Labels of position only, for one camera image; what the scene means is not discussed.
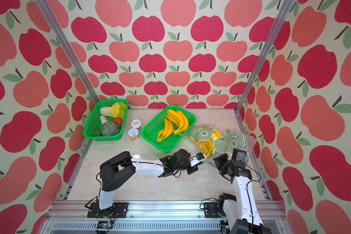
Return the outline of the yellow banana bunch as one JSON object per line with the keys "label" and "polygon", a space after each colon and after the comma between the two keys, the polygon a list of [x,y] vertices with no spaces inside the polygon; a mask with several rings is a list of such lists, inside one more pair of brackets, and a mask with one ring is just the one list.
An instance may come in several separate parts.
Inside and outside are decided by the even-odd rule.
{"label": "yellow banana bunch", "polygon": [[189,128],[189,121],[186,116],[179,110],[167,110],[166,118],[177,127],[173,134],[180,136]]}

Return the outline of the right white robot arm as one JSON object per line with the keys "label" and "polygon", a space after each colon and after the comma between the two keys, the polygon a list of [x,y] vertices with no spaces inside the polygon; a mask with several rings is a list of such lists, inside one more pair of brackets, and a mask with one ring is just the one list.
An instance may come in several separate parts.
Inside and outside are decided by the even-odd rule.
{"label": "right white robot arm", "polygon": [[214,158],[214,163],[223,177],[228,179],[235,191],[234,195],[223,193],[218,199],[218,211],[228,221],[230,234],[270,234],[270,228],[265,227],[258,213],[252,183],[251,171],[246,163],[237,157],[228,159],[227,154]]}

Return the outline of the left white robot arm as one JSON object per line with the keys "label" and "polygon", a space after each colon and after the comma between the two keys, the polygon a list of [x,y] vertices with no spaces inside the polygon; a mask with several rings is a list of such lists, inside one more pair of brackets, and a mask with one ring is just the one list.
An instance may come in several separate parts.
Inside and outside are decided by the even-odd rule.
{"label": "left white robot arm", "polygon": [[100,165],[100,172],[96,179],[100,183],[98,206],[100,210],[113,207],[115,191],[134,175],[168,177],[177,172],[187,171],[192,174],[198,166],[206,160],[204,153],[192,156],[184,149],[180,149],[171,156],[159,160],[143,160],[132,157],[124,151]]}

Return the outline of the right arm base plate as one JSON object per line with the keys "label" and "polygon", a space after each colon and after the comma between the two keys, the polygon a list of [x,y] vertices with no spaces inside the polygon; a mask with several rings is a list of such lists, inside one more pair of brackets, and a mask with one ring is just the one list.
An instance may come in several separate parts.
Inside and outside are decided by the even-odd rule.
{"label": "right arm base plate", "polygon": [[227,218],[218,201],[203,200],[199,208],[204,212],[205,218]]}

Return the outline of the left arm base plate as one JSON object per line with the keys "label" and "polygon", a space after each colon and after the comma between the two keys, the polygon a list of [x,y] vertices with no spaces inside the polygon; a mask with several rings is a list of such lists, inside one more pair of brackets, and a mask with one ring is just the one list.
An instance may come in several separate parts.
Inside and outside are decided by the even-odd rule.
{"label": "left arm base plate", "polygon": [[100,210],[97,202],[92,202],[85,205],[87,208],[88,218],[126,218],[129,203],[115,202],[113,206],[104,210]]}

